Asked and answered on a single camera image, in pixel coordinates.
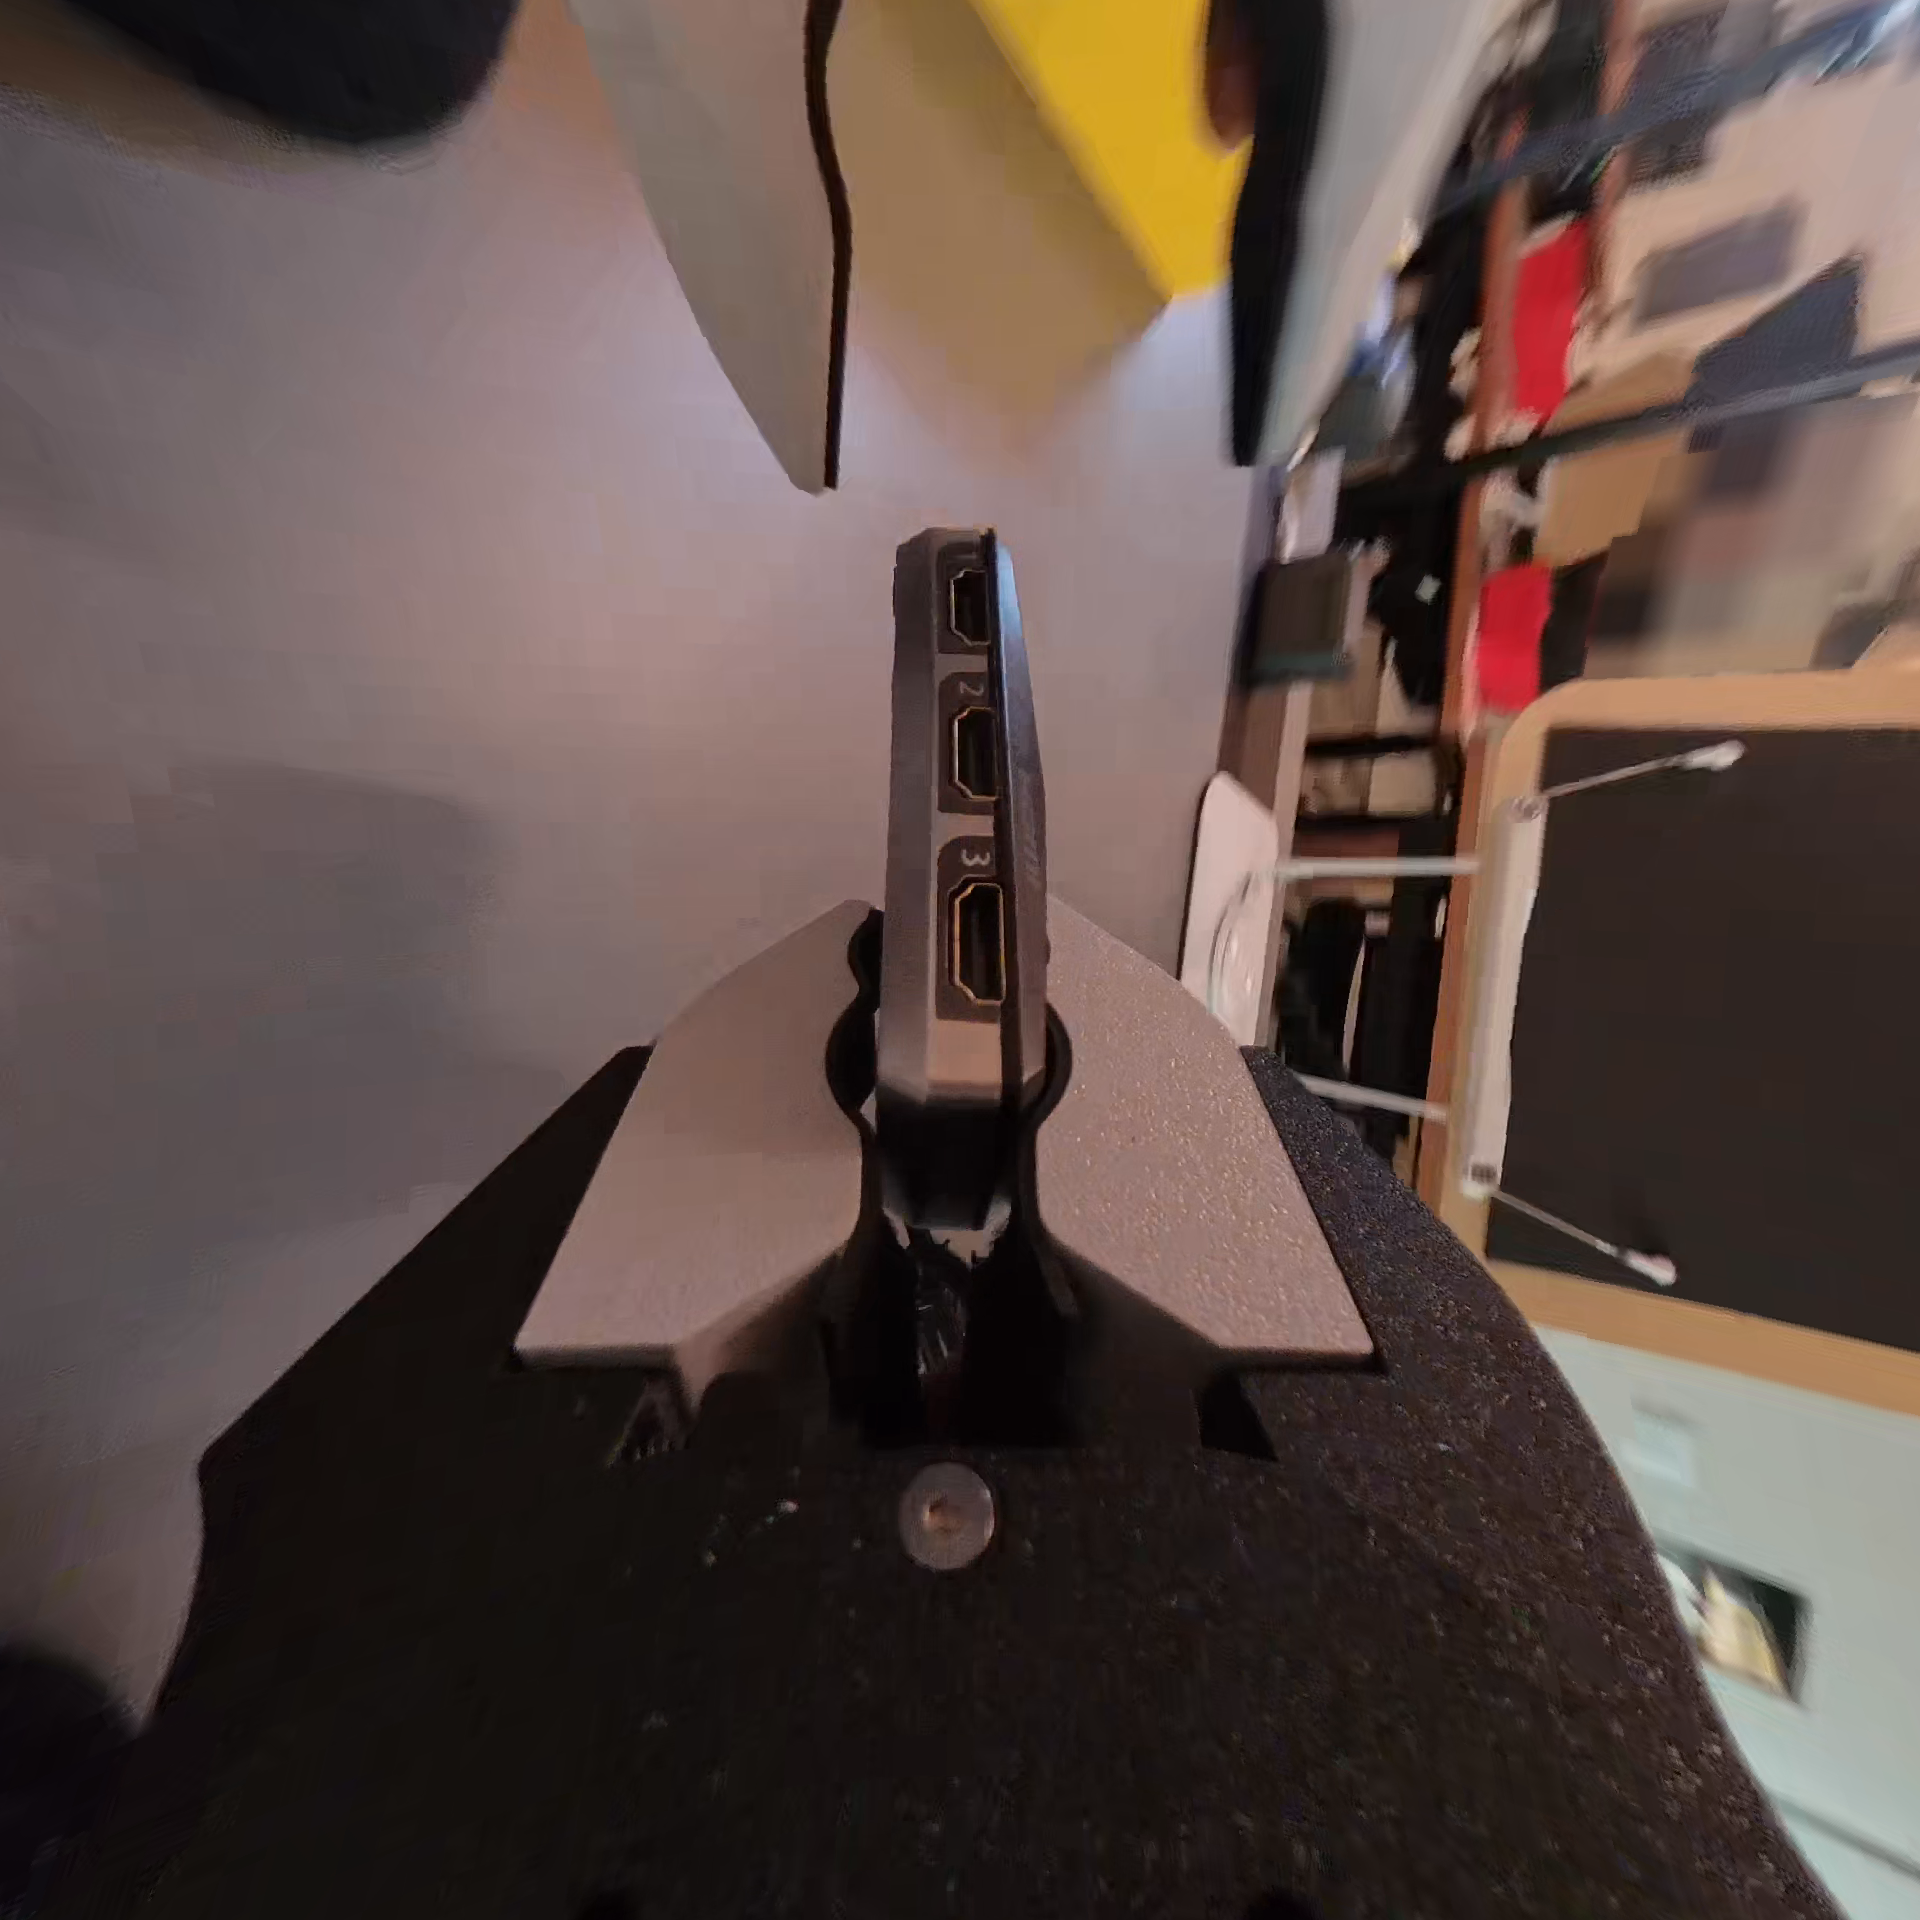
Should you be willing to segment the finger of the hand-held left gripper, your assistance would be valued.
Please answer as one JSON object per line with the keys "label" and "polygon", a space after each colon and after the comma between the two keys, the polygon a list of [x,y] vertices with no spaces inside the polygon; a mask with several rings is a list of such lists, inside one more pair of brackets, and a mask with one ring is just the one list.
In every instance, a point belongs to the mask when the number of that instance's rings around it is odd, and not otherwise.
{"label": "finger of the hand-held left gripper", "polygon": [[846,453],[1177,453],[1162,302],[971,3],[843,3]]}
{"label": "finger of the hand-held left gripper", "polygon": [[831,138],[839,1],[574,1],[713,359],[803,493],[837,488],[851,221]]}

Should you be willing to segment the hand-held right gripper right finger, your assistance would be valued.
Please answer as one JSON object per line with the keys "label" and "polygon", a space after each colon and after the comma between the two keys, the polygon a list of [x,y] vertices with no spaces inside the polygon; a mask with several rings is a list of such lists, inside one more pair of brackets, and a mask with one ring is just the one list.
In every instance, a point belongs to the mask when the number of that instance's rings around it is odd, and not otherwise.
{"label": "hand-held right gripper right finger", "polygon": [[1190,1442],[1242,1373],[1376,1361],[1249,1065],[1168,973],[1056,905],[1051,1001],[1018,993],[1007,895],[971,898],[971,1437]]}

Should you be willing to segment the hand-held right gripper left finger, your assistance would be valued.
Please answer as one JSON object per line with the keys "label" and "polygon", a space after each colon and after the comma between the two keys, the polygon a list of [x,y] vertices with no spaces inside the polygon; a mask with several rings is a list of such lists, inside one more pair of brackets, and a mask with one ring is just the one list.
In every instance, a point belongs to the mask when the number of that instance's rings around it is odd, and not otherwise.
{"label": "hand-held right gripper left finger", "polygon": [[879,911],[843,901],[663,1030],[522,1313],[537,1370],[661,1378],[694,1421],[859,1425],[910,1361],[873,1128]]}

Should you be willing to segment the grey desk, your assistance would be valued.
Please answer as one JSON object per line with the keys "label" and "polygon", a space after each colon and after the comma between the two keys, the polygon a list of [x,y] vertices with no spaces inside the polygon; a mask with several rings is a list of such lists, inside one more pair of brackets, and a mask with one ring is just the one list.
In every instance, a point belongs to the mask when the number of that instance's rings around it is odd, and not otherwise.
{"label": "grey desk", "polygon": [[785,495],[693,321],[585,51],[537,3],[433,153],[174,173],[5,126],[5,369],[59,462],[5,531],[5,1573],[146,1686],[125,1738],[5,1645],[5,1915],[1313,1915],[1168,1705],[967,1762],[954,1626],[903,1678],[827,1602],[907,1563],[903,1456],[799,1361],[537,1365],[513,1329],[694,951],[877,871],[882,549],[989,491],[1117,606],[1053,688],[1080,799],[1142,829],[1225,493],[1219,295],[1097,424],[1135,472],[987,450],[993,394],[863,400],[840,531]]}

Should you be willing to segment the yellow plastic bin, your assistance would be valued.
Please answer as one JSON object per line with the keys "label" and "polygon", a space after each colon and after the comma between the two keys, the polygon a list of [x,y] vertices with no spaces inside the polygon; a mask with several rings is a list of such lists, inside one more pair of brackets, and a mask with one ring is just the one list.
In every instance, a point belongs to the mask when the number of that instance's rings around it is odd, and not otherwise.
{"label": "yellow plastic bin", "polygon": [[1226,278],[1245,144],[1206,97],[1206,1],[974,1],[1091,202],[1161,298]]}

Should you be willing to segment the black bumpy pad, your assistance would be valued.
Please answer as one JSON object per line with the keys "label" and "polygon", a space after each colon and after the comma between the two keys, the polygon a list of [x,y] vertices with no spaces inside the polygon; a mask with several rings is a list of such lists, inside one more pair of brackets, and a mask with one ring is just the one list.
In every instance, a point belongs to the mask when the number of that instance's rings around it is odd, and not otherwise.
{"label": "black bumpy pad", "polygon": [[486,89],[518,1],[78,1],[159,67],[345,147],[432,136]]}

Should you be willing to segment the red plastic bin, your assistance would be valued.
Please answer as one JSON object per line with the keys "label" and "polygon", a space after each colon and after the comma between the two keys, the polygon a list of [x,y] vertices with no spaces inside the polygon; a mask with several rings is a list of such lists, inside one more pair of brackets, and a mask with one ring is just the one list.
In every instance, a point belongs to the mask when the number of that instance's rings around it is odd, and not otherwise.
{"label": "red plastic bin", "polygon": [[1562,218],[1535,231],[1522,254],[1510,310],[1513,415],[1543,424],[1567,394],[1567,354],[1589,296],[1592,221]]}

